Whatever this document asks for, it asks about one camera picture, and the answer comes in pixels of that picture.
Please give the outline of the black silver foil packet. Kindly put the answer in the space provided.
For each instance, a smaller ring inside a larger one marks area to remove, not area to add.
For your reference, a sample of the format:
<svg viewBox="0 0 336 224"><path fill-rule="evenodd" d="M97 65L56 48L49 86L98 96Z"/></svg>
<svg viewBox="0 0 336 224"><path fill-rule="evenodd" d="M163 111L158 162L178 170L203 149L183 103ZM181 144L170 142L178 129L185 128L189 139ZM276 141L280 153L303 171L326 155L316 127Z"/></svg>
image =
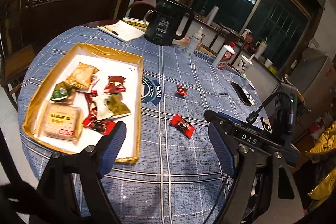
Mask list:
<svg viewBox="0 0 336 224"><path fill-rule="evenodd" d="M244 105L253 106L255 104L254 98L240 85L235 82L231 82L231 86L233 87L234 91L243 102Z"/></svg>

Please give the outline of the golden yellow snack packet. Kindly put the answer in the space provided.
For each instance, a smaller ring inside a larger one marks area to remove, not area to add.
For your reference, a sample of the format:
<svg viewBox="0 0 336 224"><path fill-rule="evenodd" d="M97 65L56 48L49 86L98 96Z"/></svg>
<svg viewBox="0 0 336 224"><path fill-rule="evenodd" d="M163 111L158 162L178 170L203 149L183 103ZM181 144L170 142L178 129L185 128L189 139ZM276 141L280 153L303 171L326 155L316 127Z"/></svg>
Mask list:
<svg viewBox="0 0 336 224"><path fill-rule="evenodd" d="M67 85L87 91L91 84L91 77L98 71L99 70L92 65L79 63L64 82Z"/></svg>

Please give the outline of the white liquor bottle red label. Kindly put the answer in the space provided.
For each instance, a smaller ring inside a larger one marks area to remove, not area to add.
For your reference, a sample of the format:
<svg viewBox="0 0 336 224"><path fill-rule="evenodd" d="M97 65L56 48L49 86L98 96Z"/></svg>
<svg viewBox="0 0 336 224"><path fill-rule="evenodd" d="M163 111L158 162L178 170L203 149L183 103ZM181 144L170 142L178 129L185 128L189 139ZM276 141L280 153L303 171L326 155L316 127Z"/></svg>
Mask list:
<svg viewBox="0 0 336 224"><path fill-rule="evenodd" d="M224 44L222 49L219 51L217 57L214 59L212 65L214 68L223 70L225 66L229 63L232 56L235 54L234 52L234 42L229 42L229 44Z"/></svg>

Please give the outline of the green pea snack packet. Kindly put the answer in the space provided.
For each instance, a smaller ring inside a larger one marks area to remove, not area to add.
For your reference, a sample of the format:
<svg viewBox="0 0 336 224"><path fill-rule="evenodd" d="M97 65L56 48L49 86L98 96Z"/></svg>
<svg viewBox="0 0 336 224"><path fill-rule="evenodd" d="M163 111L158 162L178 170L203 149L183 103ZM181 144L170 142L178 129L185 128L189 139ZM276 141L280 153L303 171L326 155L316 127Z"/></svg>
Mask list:
<svg viewBox="0 0 336 224"><path fill-rule="evenodd" d="M65 81L56 84L50 101L61 102L66 104L73 104L76 95L76 88L74 83L67 83Z"/></svg>

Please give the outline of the dark red snack packet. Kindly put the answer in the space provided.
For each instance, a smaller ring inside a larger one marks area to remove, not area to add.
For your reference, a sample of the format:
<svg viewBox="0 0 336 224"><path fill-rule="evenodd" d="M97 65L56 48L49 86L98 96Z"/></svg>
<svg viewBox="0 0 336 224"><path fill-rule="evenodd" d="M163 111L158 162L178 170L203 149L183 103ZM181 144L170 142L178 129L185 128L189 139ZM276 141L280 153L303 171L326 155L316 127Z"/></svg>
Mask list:
<svg viewBox="0 0 336 224"><path fill-rule="evenodd" d="M104 93L123 93L126 92L126 87L124 86L126 78L122 76L109 76L108 84L104 88Z"/></svg>

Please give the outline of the white red snack packet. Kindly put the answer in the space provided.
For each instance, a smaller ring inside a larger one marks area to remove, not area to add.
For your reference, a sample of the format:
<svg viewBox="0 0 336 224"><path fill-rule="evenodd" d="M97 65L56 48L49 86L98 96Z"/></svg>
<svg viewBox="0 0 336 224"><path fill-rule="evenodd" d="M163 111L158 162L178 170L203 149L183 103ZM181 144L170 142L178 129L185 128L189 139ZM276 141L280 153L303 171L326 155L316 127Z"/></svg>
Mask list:
<svg viewBox="0 0 336 224"><path fill-rule="evenodd" d="M113 116L113 112L108 109L109 95L103 94L92 98L97 108L97 119L105 120Z"/></svg>

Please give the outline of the red black candy packet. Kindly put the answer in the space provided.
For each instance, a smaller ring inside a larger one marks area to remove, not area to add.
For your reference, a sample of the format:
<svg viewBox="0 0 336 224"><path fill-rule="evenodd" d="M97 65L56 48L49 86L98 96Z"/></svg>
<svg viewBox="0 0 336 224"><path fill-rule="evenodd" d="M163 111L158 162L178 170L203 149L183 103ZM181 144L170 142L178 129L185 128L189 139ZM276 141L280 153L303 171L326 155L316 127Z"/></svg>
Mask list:
<svg viewBox="0 0 336 224"><path fill-rule="evenodd" d="M192 138L195 131L194 126L182 118L179 114L175 114L175 116L173 116L170 125L175 127L189 139Z"/></svg>

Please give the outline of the white spray bottle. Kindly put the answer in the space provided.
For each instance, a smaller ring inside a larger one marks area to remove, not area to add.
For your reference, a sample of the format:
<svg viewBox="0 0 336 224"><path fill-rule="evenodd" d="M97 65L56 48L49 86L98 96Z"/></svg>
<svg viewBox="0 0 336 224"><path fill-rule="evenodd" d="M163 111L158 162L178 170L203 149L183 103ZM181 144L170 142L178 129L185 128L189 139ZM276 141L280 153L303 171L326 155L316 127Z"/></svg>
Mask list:
<svg viewBox="0 0 336 224"><path fill-rule="evenodd" d="M194 51L197 49L199 43L201 42L203 30L204 28L200 27L190 39L189 44L186 47L186 56L188 58L190 58L193 55Z"/></svg>

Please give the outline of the white notebook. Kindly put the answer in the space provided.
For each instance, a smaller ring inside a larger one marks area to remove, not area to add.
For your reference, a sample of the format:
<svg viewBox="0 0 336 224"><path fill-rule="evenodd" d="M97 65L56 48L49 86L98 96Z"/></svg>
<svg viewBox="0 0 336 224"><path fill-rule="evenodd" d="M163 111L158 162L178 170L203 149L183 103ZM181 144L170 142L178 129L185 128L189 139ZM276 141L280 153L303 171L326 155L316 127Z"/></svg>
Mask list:
<svg viewBox="0 0 336 224"><path fill-rule="evenodd" d="M131 40L143 37L145 34L142 30L139 30L138 28L135 28L134 26L127 24L122 20L119 20L115 24L105 26L108 26L109 28L116 31L119 34L119 36L112 34L108 30L106 30L103 26L98 26L97 28L100 31L105 32L106 34L109 34L110 36L113 36L114 38L119 39L122 42L129 42Z"/></svg>

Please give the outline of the small red candy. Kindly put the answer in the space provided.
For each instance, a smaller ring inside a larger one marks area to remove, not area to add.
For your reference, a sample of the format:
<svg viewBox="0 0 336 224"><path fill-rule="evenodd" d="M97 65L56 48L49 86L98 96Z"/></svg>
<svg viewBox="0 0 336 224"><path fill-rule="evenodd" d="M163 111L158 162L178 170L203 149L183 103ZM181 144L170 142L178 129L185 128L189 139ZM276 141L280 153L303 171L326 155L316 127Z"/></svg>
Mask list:
<svg viewBox="0 0 336 224"><path fill-rule="evenodd" d="M182 85L178 84L177 85L177 91L176 91L175 95L184 98L185 96L188 95L187 88L185 88Z"/></svg>

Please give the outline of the blue plaid tablecloth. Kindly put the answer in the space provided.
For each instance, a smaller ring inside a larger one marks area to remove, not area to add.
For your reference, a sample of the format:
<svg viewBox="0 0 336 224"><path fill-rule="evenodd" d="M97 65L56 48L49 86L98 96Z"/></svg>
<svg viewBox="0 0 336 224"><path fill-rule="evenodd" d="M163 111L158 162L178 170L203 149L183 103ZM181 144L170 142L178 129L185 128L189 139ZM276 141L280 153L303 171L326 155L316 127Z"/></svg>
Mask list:
<svg viewBox="0 0 336 224"><path fill-rule="evenodd" d="M74 27L34 58L18 98L23 123L30 100L56 63L77 43L122 50L143 59L150 95L141 104L141 140L135 164L115 164L102 184L122 223L213 223L230 191L209 140L206 110L244 121L261 100L250 83L213 67L177 45L139 38L124 43L98 29Z"/></svg>

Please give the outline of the olive gold snack packet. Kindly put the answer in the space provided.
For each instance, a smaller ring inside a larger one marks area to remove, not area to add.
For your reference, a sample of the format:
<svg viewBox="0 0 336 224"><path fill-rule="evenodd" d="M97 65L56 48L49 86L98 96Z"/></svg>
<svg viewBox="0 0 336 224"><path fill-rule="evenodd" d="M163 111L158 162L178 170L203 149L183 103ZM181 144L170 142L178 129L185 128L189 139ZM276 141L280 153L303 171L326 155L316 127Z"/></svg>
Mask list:
<svg viewBox="0 0 336 224"><path fill-rule="evenodd" d="M131 111L121 101L118 94L110 94L107 100L108 110L113 113L113 118L120 118L131 114Z"/></svg>

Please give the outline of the black electric kettle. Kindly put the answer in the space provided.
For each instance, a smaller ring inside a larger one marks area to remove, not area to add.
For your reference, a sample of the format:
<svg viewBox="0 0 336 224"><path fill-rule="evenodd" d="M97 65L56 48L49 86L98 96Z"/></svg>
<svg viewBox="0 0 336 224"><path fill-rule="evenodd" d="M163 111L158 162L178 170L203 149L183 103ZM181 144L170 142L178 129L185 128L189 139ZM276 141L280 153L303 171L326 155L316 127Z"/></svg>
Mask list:
<svg viewBox="0 0 336 224"><path fill-rule="evenodd" d="M190 7L175 0L156 0L156 6L144 16L145 23L151 14L144 37L147 41L159 45L170 46L173 40L182 40L193 22L195 13ZM188 17L187 23L180 35L178 28L184 16Z"/></svg>

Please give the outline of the white patterned paper cup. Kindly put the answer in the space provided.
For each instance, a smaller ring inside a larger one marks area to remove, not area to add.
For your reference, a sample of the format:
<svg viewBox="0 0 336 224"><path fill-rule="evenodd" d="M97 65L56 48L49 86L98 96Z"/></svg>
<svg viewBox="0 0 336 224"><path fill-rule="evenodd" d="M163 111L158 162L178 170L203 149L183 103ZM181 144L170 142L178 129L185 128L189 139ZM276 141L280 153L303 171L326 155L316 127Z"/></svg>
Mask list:
<svg viewBox="0 0 336 224"><path fill-rule="evenodd" d="M252 60L254 58L254 54L251 55L251 57L246 57L242 55L238 61L238 63L235 65L234 69L237 71L238 74L244 75L249 67L253 65Z"/></svg>

